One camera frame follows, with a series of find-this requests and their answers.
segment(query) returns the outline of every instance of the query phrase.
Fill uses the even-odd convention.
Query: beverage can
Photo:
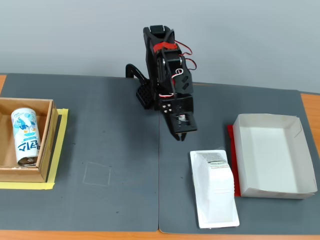
[[[37,163],[41,145],[37,115],[34,110],[22,107],[11,114],[16,162],[23,167]]]

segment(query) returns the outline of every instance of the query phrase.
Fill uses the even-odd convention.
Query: white wall
[[[192,48],[195,82],[320,93],[319,0],[0,0],[0,73],[148,75],[150,25]]]

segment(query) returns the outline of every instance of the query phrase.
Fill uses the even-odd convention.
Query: wooden table edge
[[[6,76],[0,75],[0,93]],[[319,153],[320,150],[320,95],[301,94],[312,135]],[[169,234],[155,232],[96,232],[96,231],[22,231],[0,230],[1,240],[320,240],[320,235],[233,235],[233,234]]]

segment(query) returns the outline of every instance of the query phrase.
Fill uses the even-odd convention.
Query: yellow tape
[[[61,122],[58,135],[55,142],[55,148],[52,156],[51,166],[47,182],[0,182],[0,189],[25,189],[25,190],[49,190],[53,189],[60,159],[62,144],[65,138],[67,128],[68,109],[57,109],[61,115]]]

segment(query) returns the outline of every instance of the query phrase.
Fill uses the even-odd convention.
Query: gray mat
[[[9,74],[2,97],[54,99],[68,122],[53,190],[0,190],[0,229],[158,229],[159,114],[124,78]]]
[[[268,113],[300,118],[320,184],[320,161],[300,97],[294,90],[211,85],[194,86],[197,132],[176,141],[160,117],[159,228],[178,234],[320,234],[320,193],[306,200],[236,197],[240,226],[199,229],[189,152],[225,149],[230,153],[227,125],[238,114]]]

